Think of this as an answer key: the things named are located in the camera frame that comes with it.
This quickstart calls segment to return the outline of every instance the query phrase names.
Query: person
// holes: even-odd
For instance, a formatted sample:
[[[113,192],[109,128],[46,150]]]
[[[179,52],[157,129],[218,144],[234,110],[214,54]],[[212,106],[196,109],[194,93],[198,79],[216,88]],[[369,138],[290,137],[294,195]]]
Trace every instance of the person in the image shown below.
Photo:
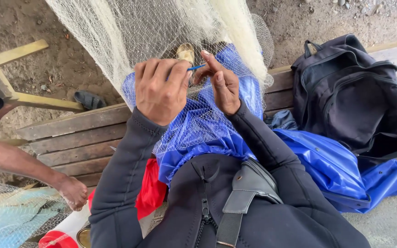
[[[236,247],[370,247],[324,198],[292,150],[239,99],[238,77],[207,51],[201,56],[207,65],[196,71],[194,83],[211,77],[216,106],[270,172],[282,201],[273,204],[254,197],[235,236]],[[146,160],[186,104],[189,67],[187,61],[176,59],[136,64],[136,107],[96,188],[89,217],[91,247],[235,247],[216,243],[233,180],[242,179],[234,176],[245,162],[234,157],[193,157],[171,181],[162,222],[142,238],[137,220],[135,200]]]
[[[17,106],[4,104],[0,98],[0,120]],[[0,171],[33,178],[55,188],[74,211],[79,211],[87,202],[88,191],[83,183],[53,170],[23,150],[4,142],[0,142]]]

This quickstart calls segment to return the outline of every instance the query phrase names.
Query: wooden bench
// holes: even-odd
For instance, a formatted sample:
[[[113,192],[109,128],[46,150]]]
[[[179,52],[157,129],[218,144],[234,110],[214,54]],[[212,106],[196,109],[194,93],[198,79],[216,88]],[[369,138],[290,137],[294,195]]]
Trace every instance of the wooden bench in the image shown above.
[[[367,49],[376,60],[390,60],[397,65],[397,42]],[[269,70],[273,86],[266,90],[267,115],[292,110],[293,73],[290,66]],[[88,187],[97,185],[113,149],[126,132],[131,112],[126,104],[78,113],[36,123],[17,130],[38,154],[37,159],[52,168],[75,176]]]

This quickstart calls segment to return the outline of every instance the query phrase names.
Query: fishing net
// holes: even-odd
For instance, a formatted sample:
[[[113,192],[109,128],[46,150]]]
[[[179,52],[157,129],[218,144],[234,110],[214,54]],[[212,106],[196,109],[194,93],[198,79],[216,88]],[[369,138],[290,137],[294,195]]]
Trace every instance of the fishing net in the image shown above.
[[[251,102],[253,112],[262,112],[264,89],[273,78],[267,73],[273,54],[270,31],[261,17],[251,14],[245,0],[46,0],[60,21],[90,53],[104,75],[135,106],[133,68],[152,57],[176,58],[181,44],[194,51],[194,65],[206,49],[239,78],[251,77],[249,90],[240,97]],[[210,84],[190,86],[189,104],[157,143],[154,153],[182,149],[194,144],[229,137],[234,131],[211,99]],[[207,120],[224,127],[202,132]]]
[[[38,247],[71,209],[55,189],[30,189],[0,183],[0,248]]]

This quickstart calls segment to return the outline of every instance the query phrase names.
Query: grey cloth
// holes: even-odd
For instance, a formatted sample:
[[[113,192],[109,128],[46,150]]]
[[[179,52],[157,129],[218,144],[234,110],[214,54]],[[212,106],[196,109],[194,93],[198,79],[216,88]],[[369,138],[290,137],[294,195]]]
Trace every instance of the grey cloth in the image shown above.
[[[252,200],[249,212],[243,215],[237,248],[370,247],[366,238],[324,198],[298,157],[244,102],[235,115],[227,118],[275,178],[283,201],[271,204],[259,197]],[[199,229],[199,189],[203,182],[192,164],[203,168],[206,177],[219,168],[217,177],[206,187],[206,195],[209,211],[220,224],[224,204],[232,192],[232,180],[242,161],[218,154],[196,156],[178,170],[171,182],[162,222],[142,238],[135,200],[142,186],[146,160],[166,129],[134,109],[125,137],[96,188],[89,217],[92,248],[193,248],[199,231],[199,247],[215,247],[215,228],[204,225]]]
[[[289,110],[281,110],[275,113],[273,117],[266,116],[264,118],[264,123],[266,123],[270,129],[298,130],[295,118],[293,118]]]
[[[397,158],[397,66],[377,62],[353,34],[316,45],[292,65],[300,130],[338,141],[375,165]]]

